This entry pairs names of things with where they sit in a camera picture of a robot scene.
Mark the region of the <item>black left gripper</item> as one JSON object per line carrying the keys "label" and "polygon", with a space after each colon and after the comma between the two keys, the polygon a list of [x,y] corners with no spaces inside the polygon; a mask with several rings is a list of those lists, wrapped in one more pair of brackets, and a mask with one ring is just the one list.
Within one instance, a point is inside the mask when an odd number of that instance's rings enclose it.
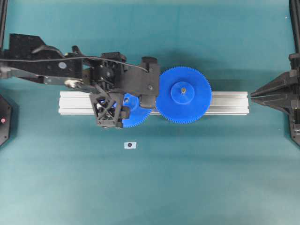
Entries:
{"label": "black left gripper", "polygon": [[[103,53],[100,60],[91,58],[82,60],[82,64],[88,66],[82,71],[82,91],[91,93],[90,102],[96,123],[102,128],[123,128],[121,112],[125,91],[117,82],[128,69],[119,62],[126,61],[127,58],[120,52]],[[95,84],[98,84],[105,93],[98,93]]]}

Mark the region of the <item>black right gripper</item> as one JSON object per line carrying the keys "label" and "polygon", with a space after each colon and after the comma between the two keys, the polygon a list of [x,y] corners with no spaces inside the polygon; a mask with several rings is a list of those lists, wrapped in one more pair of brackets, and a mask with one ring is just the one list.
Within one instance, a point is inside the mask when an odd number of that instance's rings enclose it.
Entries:
{"label": "black right gripper", "polygon": [[[300,145],[300,54],[289,55],[291,72],[296,78],[293,84],[293,78],[290,72],[284,72],[268,84],[260,87],[251,93],[251,101],[259,105],[267,106],[289,115],[289,127],[291,139]],[[271,95],[291,87],[292,101],[287,95]]]}

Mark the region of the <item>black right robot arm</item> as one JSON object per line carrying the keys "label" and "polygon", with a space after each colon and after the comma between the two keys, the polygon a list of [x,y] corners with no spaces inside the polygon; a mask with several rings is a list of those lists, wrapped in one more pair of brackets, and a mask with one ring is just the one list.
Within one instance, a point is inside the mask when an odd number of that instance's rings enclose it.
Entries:
{"label": "black right robot arm", "polygon": [[251,93],[251,101],[285,113],[291,139],[300,144],[300,2],[289,1],[295,53],[289,55],[291,69]]}

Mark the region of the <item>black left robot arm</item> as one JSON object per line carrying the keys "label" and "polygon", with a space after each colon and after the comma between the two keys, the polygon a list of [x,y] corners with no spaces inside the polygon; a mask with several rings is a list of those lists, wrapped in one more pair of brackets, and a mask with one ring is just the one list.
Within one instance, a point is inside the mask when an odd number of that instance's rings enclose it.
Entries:
{"label": "black left robot arm", "polygon": [[127,72],[120,52],[86,56],[78,46],[63,54],[39,36],[11,34],[8,49],[0,52],[1,78],[18,77],[31,82],[66,86],[89,95],[96,123],[103,128],[122,128],[130,115],[123,105],[120,82]]}

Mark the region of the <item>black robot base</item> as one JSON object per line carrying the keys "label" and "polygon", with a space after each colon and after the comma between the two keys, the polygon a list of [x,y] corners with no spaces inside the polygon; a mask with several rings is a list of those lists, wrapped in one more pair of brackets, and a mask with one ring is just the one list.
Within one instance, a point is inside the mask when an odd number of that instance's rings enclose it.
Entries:
{"label": "black robot base", "polygon": [[10,135],[12,106],[0,96],[0,145],[2,146]]}

